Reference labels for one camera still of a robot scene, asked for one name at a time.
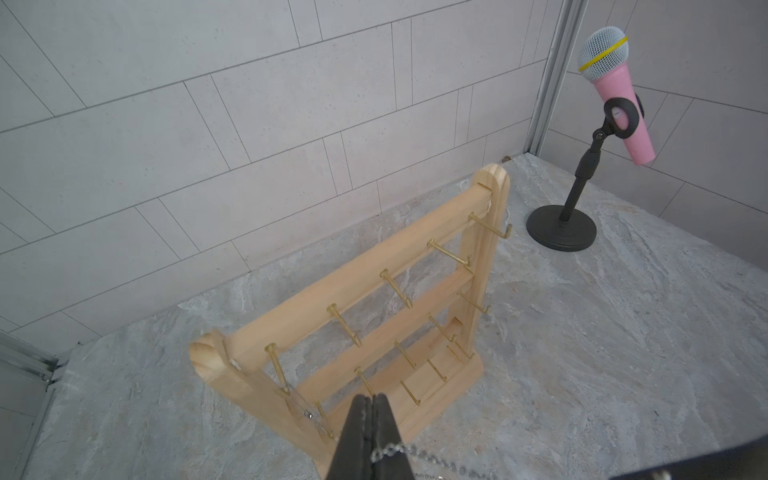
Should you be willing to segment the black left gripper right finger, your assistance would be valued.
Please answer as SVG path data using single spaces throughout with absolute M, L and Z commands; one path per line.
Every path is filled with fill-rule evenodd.
M 402 441 L 389 400 L 377 394 L 372 400 L 371 478 L 376 480 L 414 480 L 408 448 Z

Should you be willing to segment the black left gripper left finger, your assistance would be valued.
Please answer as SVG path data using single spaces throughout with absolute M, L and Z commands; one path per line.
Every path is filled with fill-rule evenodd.
M 350 406 L 326 480 L 372 478 L 373 401 L 357 395 Z

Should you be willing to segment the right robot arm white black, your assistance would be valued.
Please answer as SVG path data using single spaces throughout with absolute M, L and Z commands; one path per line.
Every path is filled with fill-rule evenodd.
M 766 479 L 767 436 L 718 452 L 611 477 L 611 480 Z

